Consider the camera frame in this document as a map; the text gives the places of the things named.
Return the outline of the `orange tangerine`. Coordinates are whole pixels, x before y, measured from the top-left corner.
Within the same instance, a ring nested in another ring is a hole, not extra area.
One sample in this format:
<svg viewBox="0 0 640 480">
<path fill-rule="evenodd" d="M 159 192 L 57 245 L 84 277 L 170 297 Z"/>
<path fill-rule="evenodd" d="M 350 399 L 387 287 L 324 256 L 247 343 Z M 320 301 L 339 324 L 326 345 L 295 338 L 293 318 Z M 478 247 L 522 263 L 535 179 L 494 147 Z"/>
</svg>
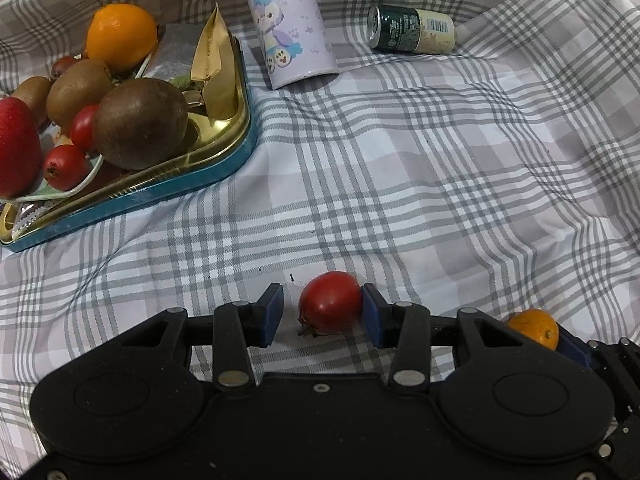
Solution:
<svg viewBox="0 0 640 480">
<path fill-rule="evenodd" d="M 544 348 L 555 351 L 558 348 L 560 329 L 555 319 L 544 310 L 528 309 L 512 315 L 506 322 L 511 330 L 515 330 L 527 338 L 538 342 Z"/>
</svg>

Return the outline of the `teal gold metal tray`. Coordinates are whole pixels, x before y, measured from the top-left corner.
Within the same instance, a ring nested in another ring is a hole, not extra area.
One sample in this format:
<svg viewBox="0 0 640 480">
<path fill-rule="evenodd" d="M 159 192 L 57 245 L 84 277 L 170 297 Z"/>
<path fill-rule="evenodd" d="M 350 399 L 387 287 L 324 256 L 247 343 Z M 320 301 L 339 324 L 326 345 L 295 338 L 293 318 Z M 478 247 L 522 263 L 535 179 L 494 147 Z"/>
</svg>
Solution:
<svg viewBox="0 0 640 480">
<path fill-rule="evenodd" d="M 182 152 L 142 171 L 123 172 L 103 164 L 79 194 L 62 200 L 32 223 L 13 233 L 20 207 L 5 204 L 1 213 L 1 246 L 11 252 L 54 240 L 102 220 L 155 205 L 227 179 L 253 154 L 258 130 L 253 125 L 250 88 L 239 40 L 231 39 L 236 68 L 238 109 L 221 122 L 200 114 L 189 118 Z"/>
</svg>

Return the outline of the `grey plaid cloth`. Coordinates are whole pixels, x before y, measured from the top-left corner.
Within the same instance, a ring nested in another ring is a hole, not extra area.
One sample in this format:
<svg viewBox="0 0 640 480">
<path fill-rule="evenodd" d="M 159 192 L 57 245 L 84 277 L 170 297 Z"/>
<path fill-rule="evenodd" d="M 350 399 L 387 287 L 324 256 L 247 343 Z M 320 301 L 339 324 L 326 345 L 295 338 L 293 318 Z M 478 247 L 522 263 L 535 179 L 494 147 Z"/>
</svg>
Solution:
<svg viewBox="0 0 640 480">
<path fill-rule="evenodd" d="M 302 338 L 329 270 L 435 313 L 541 308 L 585 339 L 639 335 L 639 0 L 317 0 L 340 72 L 272 90 L 246 0 L 1 0 L 1 90 L 82 49 L 93 13 L 219 10 L 260 139 L 231 178 L 1 254 L 1 469 L 40 459 L 38 380 L 160 310 L 286 292 L 257 373 L 386 372 L 361 330 Z M 449 54 L 373 50 L 371 6 L 447 14 Z"/>
</svg>

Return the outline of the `large brown round fruit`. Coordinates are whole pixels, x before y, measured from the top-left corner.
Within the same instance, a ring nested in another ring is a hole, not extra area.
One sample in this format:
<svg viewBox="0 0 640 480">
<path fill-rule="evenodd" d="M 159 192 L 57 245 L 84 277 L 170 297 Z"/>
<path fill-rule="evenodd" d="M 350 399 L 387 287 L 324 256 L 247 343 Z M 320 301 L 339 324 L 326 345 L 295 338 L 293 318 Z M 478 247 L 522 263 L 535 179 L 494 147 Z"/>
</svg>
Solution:
<svg viewBox="0 0 640 480">
<path fill-rule="evenodd" d="M 182 92 L 156 78 L 120 84 L 104 96 L 92 118 L 96 149 L 125 170 L 148 169 L 174 156 L 187 126 Z"/>
</svg>

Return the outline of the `small red tomato in tray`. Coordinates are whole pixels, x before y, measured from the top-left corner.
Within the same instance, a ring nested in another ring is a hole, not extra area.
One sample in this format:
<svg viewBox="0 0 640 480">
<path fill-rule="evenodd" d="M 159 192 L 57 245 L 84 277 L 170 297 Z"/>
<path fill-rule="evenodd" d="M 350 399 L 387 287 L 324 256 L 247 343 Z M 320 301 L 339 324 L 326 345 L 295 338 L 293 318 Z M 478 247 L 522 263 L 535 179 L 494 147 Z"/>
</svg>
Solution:
<svg viewBox="0 0 640 480">
<path fill-rule="evenodd" d="M 43 165 L 47 182 L 58 191 L 69 191 L 90 174 L 91 165 L 80 148 L 73 144 L 56 146 Z"/>
</svg>

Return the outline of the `gold paper packet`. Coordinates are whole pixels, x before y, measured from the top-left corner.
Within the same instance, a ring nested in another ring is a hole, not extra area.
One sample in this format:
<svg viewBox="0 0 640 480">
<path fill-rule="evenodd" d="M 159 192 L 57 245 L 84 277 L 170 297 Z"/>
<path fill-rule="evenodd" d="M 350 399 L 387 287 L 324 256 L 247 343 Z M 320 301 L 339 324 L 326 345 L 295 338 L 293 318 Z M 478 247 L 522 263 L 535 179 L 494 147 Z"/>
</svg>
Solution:
<svg viewBox="0 0 640 480">
<path fill-rule="evenodd" d="M 191 80 L 200 88 L 211 122 L 232 117 L 238 107 L 235 57 L 230 32 L 219 6 L 210 14 L 196 45 Z"/>
</svg>

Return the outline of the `white plate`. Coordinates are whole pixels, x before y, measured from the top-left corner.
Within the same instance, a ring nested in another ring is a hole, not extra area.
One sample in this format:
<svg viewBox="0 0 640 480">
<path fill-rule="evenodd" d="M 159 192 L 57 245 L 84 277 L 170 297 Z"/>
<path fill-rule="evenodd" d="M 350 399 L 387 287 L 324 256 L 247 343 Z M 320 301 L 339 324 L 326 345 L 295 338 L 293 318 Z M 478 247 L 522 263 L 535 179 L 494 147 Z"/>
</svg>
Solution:
<svg viewBox="0 0 640 480">
<path fill-rule="evenodd" d="M 41 153 L 43 155 L 47 155 L 52 148 L 58 144 L 70 144 L 70 139 L 67 136 L 64 136 L 59 126 L 50 124 L 47 128 L 44 128 L 43 132 L 40 134 Z M 103 162 L 104 158 L 101 154 L 90 156 L 88 158 L 90 171 L 85 176 L 85 179 L 68 191 L 59 191 L 52 188 L 52 186 L 43 177 L 43 172 L 40 172 L 28 193 L 12 198 L 2 197 L 1 200 L 2 202 L 12 204 L 44 202 L 45 200 L 64 200 L 64 198 L 77 195 L 86 188 L 96 178 Z"/>
</svg>

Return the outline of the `red apple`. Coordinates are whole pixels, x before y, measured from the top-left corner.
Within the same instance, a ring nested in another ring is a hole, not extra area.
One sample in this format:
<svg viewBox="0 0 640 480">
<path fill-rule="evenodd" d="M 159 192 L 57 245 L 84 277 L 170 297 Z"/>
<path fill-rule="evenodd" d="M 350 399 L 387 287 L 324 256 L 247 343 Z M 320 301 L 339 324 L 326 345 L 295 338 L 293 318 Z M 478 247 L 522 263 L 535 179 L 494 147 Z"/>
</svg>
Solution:
<svg viewBox="0 0 640 480">
<path fill-rule="evenodd" d="M 41 148 L 29 107 L 10 96 L 1 100 L 1 197 L 26 193 L 39 176 Z"/>
</svg>

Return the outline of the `brown kiwi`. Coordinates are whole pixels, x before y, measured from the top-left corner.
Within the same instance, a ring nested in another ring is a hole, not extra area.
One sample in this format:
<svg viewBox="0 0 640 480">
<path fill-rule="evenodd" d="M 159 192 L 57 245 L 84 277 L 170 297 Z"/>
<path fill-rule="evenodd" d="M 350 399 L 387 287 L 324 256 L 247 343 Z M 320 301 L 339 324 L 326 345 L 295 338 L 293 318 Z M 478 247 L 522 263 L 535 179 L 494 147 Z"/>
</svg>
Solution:
<svg viewBox="0 0 640 480">
<path fill-rule="evenodd" d="M 32 112 L 38 129 L 48 122 L 47 98 L 52 82 L 43 76 L 32 76 L 21 82 L 12 93 L 14 98 L 23 101 Z"/>
<path fill-rule="evenodd" d="M 52 84 L 47 115 L 55 125 L 66 128 L 84 107 L 98 104 L 112 88 L 111 72 L 104 62 L 80 60 Z"/>
</svg>

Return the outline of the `purple cartoon bottle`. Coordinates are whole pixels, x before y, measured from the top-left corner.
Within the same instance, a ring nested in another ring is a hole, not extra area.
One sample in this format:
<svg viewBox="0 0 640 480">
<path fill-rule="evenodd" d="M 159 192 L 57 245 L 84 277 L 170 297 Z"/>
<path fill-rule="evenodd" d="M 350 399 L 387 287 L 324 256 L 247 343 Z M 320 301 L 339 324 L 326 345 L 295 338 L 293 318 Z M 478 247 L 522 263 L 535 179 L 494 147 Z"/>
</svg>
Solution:
<svg viewBox="0 0 640 480">
<path fill-rule="evenodd" d="M 271 88 L 338 73 L 317 0 L 247 0 L 247 4 Z"/>
</svg>

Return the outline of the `green cream can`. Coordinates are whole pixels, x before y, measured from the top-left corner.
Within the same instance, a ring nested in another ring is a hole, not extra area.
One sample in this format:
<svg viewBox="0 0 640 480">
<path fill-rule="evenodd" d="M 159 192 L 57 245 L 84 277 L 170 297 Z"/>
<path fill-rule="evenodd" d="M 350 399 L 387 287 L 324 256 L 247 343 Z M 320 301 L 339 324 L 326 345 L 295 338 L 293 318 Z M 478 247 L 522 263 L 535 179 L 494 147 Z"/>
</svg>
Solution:
<svg viewBox="0 0 640 480">
<path fill-rule="evenodd" d="M 447 14 L 405 6 L 371 6 L 367 36 L 373 50 L 449 54 L 456 44 L 454 22 Z"/>
</svg>

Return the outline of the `orange in tray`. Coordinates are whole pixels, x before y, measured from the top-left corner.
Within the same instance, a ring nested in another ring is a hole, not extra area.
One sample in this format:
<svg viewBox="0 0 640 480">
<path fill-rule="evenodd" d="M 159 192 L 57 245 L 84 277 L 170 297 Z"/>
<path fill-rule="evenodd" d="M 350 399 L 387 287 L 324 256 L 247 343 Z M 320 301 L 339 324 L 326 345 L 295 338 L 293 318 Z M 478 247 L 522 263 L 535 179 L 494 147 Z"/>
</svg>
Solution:
<svg viewBox="0 0 640 480">
<path fill-rule="evenodd" d="M 150 12 L 130 3 L 111 3 L 93 15 L 85 51 L 90 60 L 122 74 L 141 63 L 156 44 L 156 21 Z"/>
</svg>

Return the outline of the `small dark red fruit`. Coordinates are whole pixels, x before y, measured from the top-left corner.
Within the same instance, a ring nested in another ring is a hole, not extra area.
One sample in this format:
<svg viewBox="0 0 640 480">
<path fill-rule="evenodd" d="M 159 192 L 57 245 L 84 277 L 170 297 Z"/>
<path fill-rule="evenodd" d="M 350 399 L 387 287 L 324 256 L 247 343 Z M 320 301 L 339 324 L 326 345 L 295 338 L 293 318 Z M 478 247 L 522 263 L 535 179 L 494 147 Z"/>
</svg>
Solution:
<svg viewBox="0 0 640 480">
<path fill-rule="evenodd" d="M 73 58 L 72 56 L 62 56 L 62 58 L 59 58 L 52 65 L 51 79 L 57 80 L 59 76 L 62 76 L 66 72 L 66 70 L 68 70 L 77 62 L 78 58 Z"/>
</svg>

